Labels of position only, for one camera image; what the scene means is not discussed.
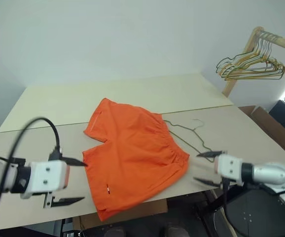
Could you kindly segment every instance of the clothing rack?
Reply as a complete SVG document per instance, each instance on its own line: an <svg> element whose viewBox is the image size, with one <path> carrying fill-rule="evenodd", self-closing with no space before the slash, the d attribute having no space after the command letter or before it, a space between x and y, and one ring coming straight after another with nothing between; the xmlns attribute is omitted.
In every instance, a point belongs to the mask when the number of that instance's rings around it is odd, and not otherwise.
<svg viewBox="0 0 285 237"><path fill-rule="evenodd" d="M280 47L283 47L285 48L285 39L283 37L276 37L276 38L273 38L273 39L270 39L270 35L274 35L273 33L270 33L270 32L266 32L264 31L264 28L263 27L256 27L253 31L252 31L252 34L247 42L247 45L243 51L243 53L248 53L248 52L251 52L254 48L254 44L255 44L255 40L254 40L254 37L258 37L259 39L263 39L263 40L266 40L268 42L271 42L273 44L276 44ZM233 87L235 86L235 84L237 83L237 80L236 79L229 79L227 81L227 84L224 88L224 90L222 91L222 93L228 97L230 92L232 91Z"/></svg>

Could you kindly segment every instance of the wooden rack pole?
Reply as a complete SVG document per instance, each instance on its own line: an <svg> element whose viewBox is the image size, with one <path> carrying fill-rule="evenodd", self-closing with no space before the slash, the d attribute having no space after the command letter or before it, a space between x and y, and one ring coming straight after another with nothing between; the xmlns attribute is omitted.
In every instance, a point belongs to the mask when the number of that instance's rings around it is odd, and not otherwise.
<svg viewBox="0 0 285 237"><path fill-rule="evenodd" d="M256 27L256 28L253 30L253 32L252 32L252 34L251 34L251 36L250 36L250 38L249 38L249 40L248 40L248 43L247 43L247 45L246 45L246 47L245 47L243 53L247 53L247 52L250 52L250 51L253 50L253 48L254 48L254 40L253 40L253 39L254 39L254 36L255 36L255 34L257 34L257 33L260 32L260 31L265 32L265 33L272 34L272 33L270 33L270 32L264 31L264 28L263 28L263 27ZM276 39L269 39L269 37L267 37L267 35L268 35L268 34L263 34L263 35L260 36L260 38L261 38L261 39L264 39L264 40L266 40L266 41L269 41L269 42L271 42L271 43L273 43L273 44L276 44L276 45L278 45L278 46L280 46L280 47L285 48L285 39L284 39L283 37L278 37L278 38L276 38ZM236 80L236 79L227 79L227 78L226 78L226 80L227 80L227 84L226 84L226 87L224 88L224 90L222 91L222 93L223 93L226 97L228 97L229 94L230 94L230 92L232 91L233 87L235 86L237 80Z"/></svg>

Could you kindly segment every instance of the cardboard box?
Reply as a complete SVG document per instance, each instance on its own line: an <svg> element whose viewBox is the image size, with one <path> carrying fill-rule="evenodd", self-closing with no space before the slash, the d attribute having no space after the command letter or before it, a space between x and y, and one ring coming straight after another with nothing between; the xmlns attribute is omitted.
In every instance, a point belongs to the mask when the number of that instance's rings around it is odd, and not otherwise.
<svg viewBox="0 0 285 237"><path fill-rule="evenodd" d="M85 230L96 226L112 224L120 221L127 221L164 212L168 212L166 199L149 201L141 203L129 210L122 211L103 222L100 221L97 213L73 217L73 229Z"/></svg>
<svg viewBox="0 0 285 237"><path fill-rule="evenodd" d="M248 115L267 135L285 150L285 128L264 109L256 106L244 106L239 109Z"/></svg>

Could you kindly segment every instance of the table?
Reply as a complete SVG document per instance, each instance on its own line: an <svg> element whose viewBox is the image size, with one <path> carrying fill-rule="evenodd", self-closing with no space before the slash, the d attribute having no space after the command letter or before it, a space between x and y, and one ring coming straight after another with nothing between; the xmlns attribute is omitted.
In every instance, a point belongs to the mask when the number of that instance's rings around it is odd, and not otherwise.
<svg viewBox="0 0 285 237"><path fill-rule="evenodd" d="M169 113L164 114L163 119L191 128L199 126L200 123L194 119L200 119L204 122L204 126L198 128L197 132L205 141L205 145L211 149L228 151L229 154L254 164L266 162L285 164L285 151L236 106ZM65 156L82 160L82 151L100 144L84 135L83 130L86 126L87 123L57 126ZM200 151L205 151L192 132L171 126L169 129ZM18 132L0 133L0 156L7 155ZM197 152L177 137L174 137L174 140L190 154L188 171L175 184L147 201L211 189L210 186L194 181L193 176L215 182L220 179L214 174L212 163L203 158L197 158ZM55 139L50 127L29 129L19 146L16 157L26 158L28 161L47 160L54 145ZM23 200L17 194L4 194L0 202L0 229L96 212L82 167L71 167L68 187L56 192L55 196L56 198L85 197L85 199L70 206L42 209L44 196Z"/></svg>

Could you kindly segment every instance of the orange shorts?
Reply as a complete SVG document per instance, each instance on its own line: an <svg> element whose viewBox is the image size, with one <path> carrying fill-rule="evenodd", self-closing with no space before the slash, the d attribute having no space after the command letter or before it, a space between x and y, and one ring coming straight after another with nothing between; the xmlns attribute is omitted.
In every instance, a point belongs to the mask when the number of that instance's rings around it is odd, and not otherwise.
<svg viewBox="0 0 285 237"><path fill-rule="evenodd" d="M103 99L84 133L104 144L83 152L101 221L164 190L187 170L189 154L160 114Z"/></svg>

